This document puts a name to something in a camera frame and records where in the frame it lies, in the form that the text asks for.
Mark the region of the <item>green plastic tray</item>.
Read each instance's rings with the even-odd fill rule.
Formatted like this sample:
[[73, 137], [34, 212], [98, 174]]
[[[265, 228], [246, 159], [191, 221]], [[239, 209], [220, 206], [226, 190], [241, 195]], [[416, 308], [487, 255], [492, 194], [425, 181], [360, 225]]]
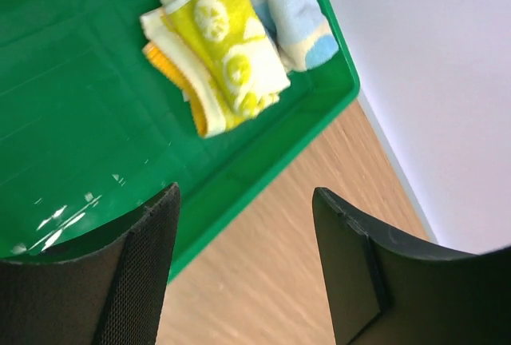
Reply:
[[1, 0], [1, 254], [35, 255], [171, 183], [177, 276], [357, 96], [347, 45], [218, 137], [145, 59], [157, 0]]

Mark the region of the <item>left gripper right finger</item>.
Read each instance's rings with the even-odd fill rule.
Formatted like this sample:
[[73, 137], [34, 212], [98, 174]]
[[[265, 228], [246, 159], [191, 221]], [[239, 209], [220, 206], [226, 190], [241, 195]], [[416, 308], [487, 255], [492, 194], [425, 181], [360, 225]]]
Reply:
[[314, 191], [312, 209], [336, 343], [509, 343], [508, 248], [445, 248], [328, 188]]

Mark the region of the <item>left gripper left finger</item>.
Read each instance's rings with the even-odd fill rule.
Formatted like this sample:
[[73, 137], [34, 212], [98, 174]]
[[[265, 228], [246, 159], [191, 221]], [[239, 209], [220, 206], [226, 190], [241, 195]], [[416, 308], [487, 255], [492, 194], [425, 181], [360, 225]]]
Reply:
[[3, 344], [154, 344], [180, 215], [171, 184], [38, 255], [1, 261]]

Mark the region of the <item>yellow green patterned towel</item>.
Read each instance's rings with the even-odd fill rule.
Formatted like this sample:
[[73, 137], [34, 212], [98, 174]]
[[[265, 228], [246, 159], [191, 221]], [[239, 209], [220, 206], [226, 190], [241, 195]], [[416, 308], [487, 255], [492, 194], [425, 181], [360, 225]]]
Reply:
[[190, 105], [200, 137], [257, 117], [290, 86], [250, 0], [159, 0], [141, 15], [147, 60]]

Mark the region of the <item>blue polka dot towel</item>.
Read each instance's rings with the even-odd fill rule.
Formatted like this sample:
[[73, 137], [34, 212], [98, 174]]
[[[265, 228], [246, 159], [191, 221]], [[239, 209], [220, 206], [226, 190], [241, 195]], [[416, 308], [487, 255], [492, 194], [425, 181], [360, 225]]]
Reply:
[[286, 70], [314, 69], [339, 51], [318, 0], [251, 0], [251, 3]]

